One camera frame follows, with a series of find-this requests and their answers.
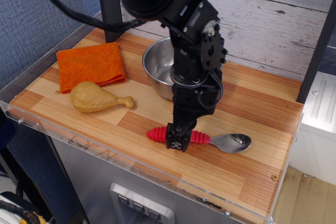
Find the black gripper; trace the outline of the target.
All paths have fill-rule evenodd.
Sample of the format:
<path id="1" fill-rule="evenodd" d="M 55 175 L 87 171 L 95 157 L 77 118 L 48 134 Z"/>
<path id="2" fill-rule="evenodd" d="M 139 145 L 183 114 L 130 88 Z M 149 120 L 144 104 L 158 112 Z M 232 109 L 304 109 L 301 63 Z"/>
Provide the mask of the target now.
<path id="1" fill-rule="evenodd" d="M 166 148 L 175 149 L 173 132 L 185 132 L 182 136 L 182 152 L 186 152 L 191 141 L 192 129 L 197 119 L 214 113 L 223 96 L 223 85 L 219 78 L 209 77 L 196 88 L 173 85 L 173 123 L 167 124 Z"/>

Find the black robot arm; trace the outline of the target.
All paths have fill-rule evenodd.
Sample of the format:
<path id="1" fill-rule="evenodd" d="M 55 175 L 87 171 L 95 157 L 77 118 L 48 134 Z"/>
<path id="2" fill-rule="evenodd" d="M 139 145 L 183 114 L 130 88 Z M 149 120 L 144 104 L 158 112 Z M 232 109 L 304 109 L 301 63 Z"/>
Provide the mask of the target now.
<path id="1" fill-rule="evenodd" d="M 170 31 L 174 61 L 173 122 L 166 147 L 186 151 L 197 119 L 214 113 L 223 96 L 226 49 L 217 10 L 207 0 L 121 0 L 143 22 L 158 20 Z"/>

